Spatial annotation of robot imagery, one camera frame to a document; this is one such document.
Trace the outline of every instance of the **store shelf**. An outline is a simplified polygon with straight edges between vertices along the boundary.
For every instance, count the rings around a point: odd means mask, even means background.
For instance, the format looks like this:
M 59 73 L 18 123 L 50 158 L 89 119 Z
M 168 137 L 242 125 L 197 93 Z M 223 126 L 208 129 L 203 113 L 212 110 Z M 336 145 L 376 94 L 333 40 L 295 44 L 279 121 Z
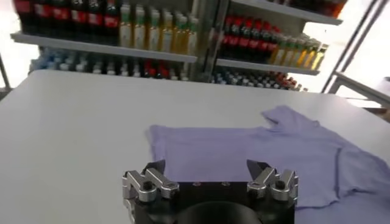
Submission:
M 36 44 L 44 47 L 55 47 L 75 51 L 96 52 L 102 54 L 125 55 L 140 58 L 153 58 L 158 60 L 181 61 L 194 63 L 197 57 L 190 55 L 172 54 L 158 51 L 146 51 L 126 47 L 117 47 L 104 44 L 95 44 L 64 39 L 27 35 L 21 32 L 11 34 L 11 38 L 18 43 Z
M 274 71 L 274 72 L 290 72 L 298 73 L 305 75 L 317 75 L 319 71 L 313 71 L 309 69 L 286 67 L 286 66 L 277 66 L 277 65 L 267 65 L 259 63 L 251 63 L 246 61 L 235 61 L 235 60 L 226 60 L 226 59 L 217 59 L 217 66 L 225 66 L 231 68 L 244 68 L 244 69 L 253 69 L 259 71 Z
M 249 5 L 259 9 L 265 9 L 297 18 L 302 18 L 308 22 L 323 23 L 331 25 L 340 25 L 342 20 L 334 19 L 329 16 L 324 16 L 318 13 L 308 12 L 300 9 L 295 9 L 285 5 L 280 5 L 273 2 L 267 2 L 266 0 L 232 0 L 232 2 Z

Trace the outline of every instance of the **bottle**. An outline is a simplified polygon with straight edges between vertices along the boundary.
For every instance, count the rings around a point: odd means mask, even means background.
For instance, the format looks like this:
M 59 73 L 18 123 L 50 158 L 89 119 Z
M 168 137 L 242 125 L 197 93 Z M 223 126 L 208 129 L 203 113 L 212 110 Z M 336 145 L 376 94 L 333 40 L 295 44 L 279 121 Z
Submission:
M 55 32 L 53 35 L 58 37 L 70 37 L 73 33 L 71 24 L 71 11 L 69 0 L 53 0 L 53 19 Z
M 119 39 L 119 8 L 115 0 L 107 1 L 104 26 L 107 43 L 117 45 Z
M 35 0 L 34 10 L 37 20 L 37 31 L 42 35 L 50 35 L 53 10 L 50 0 Z
M 289 66 L 291 63 L 291 59 L 293 58 L 293 55 L 295 53 L 295 45 L 296 45 L 296 39 L 290 38 L 286 45 L 286 52 L 283 56 L 282 66 Z
M 275 54 L 271 57 L 269 63 L 273 65 L 281 65 L 283 63 L 283 57 L 285 56 L 287 40 L 286 36 L 280 35 L 279 45 L 277 50 L 275 50 Z
M 76 32 L 75 37 L 80 40 L 88 39 L 88 0 L 72 0 L 72 22 Z
M 253 19 L 248 18 L 245 20 L 242 28 L 240 29 L 240 38 L 238 41 L 238 56 L 243 60 L 250 60 L 249 55 L 249 40 L 250 40 L 250 32 L 252 31 Z
M 23 33 L 35 32 L 35 12 L 33 0 L 13 0 L 15 10 L 19 15 L 20 26 Z
M 325 52 L 327 51 L 329 45 L 323 44 L 319 52 L 317 53 L 316 58 L 314 59 L 314 63 L 311 67 L 312 70 L 318 71 L 319 67 L 321 66 L 321 63 L 325 57 Z
M 160 28 L 158 26 L 158 22 L 160 20 L 160 12 L 157 10 L 152 10 L 151 15 L 151 26 L 149 28 L 149 40 L 148 47 L 151 51 L 158 50 L 158 39 L 160 34 Z
M 261 27 L 262 27 L 261 20 L 256 19 L 255 24 L 253 25 L 253 28 L 250 31 L 250 41 L 248 44 L 248 54 L 251 56 L 251 61 L 257 61 Z
M 187 17 L 182 16 L 179 19 L 179 27 L 177 29 L 174 39 L 174 42 L 172 43 L 173 45 L 173 50 L 176 54 L 182 54 L 183 52 L 186 51 L 186 44 L 185 44 L 185 39 L 186 39 L 186 25 L 187 25 Z
M 134 47 L 144 49 L 145 47 L 145 11 L 142 8 L 137 8 L 135 15 L 136 25 L 134 28 Z
M 197 25 L 199 20 L 191 18 L 190 33 L 188 34 L 187 54 L 196 55 L 197 50 Z
M 172 15 L 169 12 L 164 14 L 164 29 L 162 34 L 161 51 L 170 52 L 172 45 Z
M 90 0 L 88 10 L 88 23 L 90 25 L 91 38 L 93 41 L 101 42 L 104 39 L 103 2 L 101 0 Z
M 120 45 L 122 47 L 131 47 L 132 42 L 132 24 L 130 20 L 130 4 L 124 2 L 121 7 L 121 27 L 120 27 Z
M 301 55 L 303 53 L 303 48 L 305 45 L 305 40 L 298 38 L 297 43 L 295 44 L 295 50 L 294 55 L 292 56 L 290 66 L 292 67 L 299 67 L 299 59 L 301 58 Z

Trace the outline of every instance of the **red label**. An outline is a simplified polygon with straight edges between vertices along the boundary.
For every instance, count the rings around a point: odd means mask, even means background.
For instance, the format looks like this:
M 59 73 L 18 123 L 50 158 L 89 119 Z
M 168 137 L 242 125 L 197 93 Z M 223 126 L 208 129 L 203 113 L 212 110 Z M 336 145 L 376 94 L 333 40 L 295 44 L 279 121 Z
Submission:
M 104 17 L 104 25 L 106 27 L 115 28 L 118 27 L 119 18 L 116 16 L 105 16 Z
M 66 20 L 69 19 L 69 9 L 67 8 L 53 8 L 53 17 L 55 19 Z
M 87 13 L 72 10 L 72 20 L 78 23 L 85 23 L 87 21 Z
M 35 4 L 35 14 L 39 17 L 51 17 L 52 8 L 50 5 Z
M 237 45 L 238 43 L 238 37 L 230 37 L 229 44 L 230 45 Z
M 257 46 L 258 46 L 258 40 L 250 40 L 249 41 L 250 48 L 256 48 Z
M 103 25 L 103 16 L 101 14 L 92 14 L 88 15 L 88 21 L 92 25 Z
M 239 45 L 241 47 L 247 47 L 248 46 L 248 43 L 249 43 L 249 39 L 247 38 L 241 38 L 239 39 Z
M 29 13 L 31 12 L 30 1 L 14 1 L 16 11 L 19 13 Z

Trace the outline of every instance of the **cola bottle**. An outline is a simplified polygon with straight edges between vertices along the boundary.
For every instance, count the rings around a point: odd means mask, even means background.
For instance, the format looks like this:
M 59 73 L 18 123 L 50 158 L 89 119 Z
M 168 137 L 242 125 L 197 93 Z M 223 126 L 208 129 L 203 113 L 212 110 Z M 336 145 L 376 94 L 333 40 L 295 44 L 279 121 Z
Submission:
M 119 41 L 119 7 L 115 0 L 108 0 L 105 8 L 104 26 L 107 41 L 118 44 Z
M 59 37 L 70 37 L 72 34 L 70 0 L 52 0 L 54 35 Z
M 92 40 L 101 42 L 104 40 L 104 1 L 90 0 L 88 11 L 88 23 Z
M 19 15 L 20 27 L 23 33 L 34 33 L 35 13 L 33 0 L 13 0 L 15 10 Z
M 72 0 L 72 22 L 75 37 L 79 40 L 88 39 L 88 0 Z
M 42 35 L 50 35 L 53 15 L 50 0 L 35 0 L 34 11 L 37 32 Z

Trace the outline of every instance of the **plastic bottle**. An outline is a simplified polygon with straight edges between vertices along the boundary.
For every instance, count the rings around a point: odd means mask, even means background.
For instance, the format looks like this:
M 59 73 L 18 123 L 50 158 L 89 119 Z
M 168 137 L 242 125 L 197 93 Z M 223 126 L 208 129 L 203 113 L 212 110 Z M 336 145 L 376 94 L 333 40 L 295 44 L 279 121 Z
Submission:
M 35 0 L 34 10 L 38 27 L 37 31 L 43 35 L 50 35 L 53 16 L 50 0 Z
M 158 39 L 160 34 L 160 28 L 158 26 L 160 20 L 160 13 L 157 10 L 153 10 L 151 14 L 151 26 L 149 28 L 149 50 L 158 50 Z
M 88 0 L 72 0 L 71 17 L 76 32 L 75 37 L 80 40 L 88 39 Z
M 108 0 L 105 8 L 104 27 L 106 40 L 110 44 L 118 44 L 119 39 L 119 8 L 115 0 Z
M 121 7 L 121 27 L 119 31 L 119 42 L 122 47 L 131 47 L 132 24 L 130 20 L 130 4 L 125 2 Z
M 135 28 L 134 28 L 134 47 L 137 49 L 145 48 L 145 11 L 141 8 L 136 10 Z
M 161 51 L 170 52 L 172 45 L 172 15 L 169 12 L 164 14 L 164 29 L 161 39 Z
M 20 18 L 22 32 L 35 32 L 34 0 L 13 0 L 13 5 Z
M 314 63 L 311 67 L 312 70 L 318 71 L 319 67 L 321 66 L 321 63 L 325 57 L 325 53 L 328 49 L 327 44 L 323 44 L 319 52 L 317 53 L 316 58 L 314 59 Z
M 293 55 L 295 53 L 295 44 L 296 44 L 296 39 L 295 38 L 290 38 L 289 41 L 287 41 L 286 45 L 286 52 L 283 57 L 282 61 L 282 66 L 289 66 L 291 63 L 291 59 L 293 58 Z
M 88 23 L 92 40 L 102 41 L 104 39 L 103 2 L 101 0 L 90 0 L 88 11 Z
M 187 17 L 180 17 L 179 27 L 175 34 L 175 40 L 173 42 L 173 50 L 177 54 L 182 54 L 186 51 L 186 25 L 187 25 Z
M 295 44 L 294 55 L 292 56 L 290 66 L 299 67 L 299 59 L 302 56 L 304 46 L 305 46 L 305 40 L 302 38 L 298 38 Z
M 187 54 L 196 55 L 197 50 L 197 25 L 199 20 L 191 18 L 190 33 L 188 34 Z

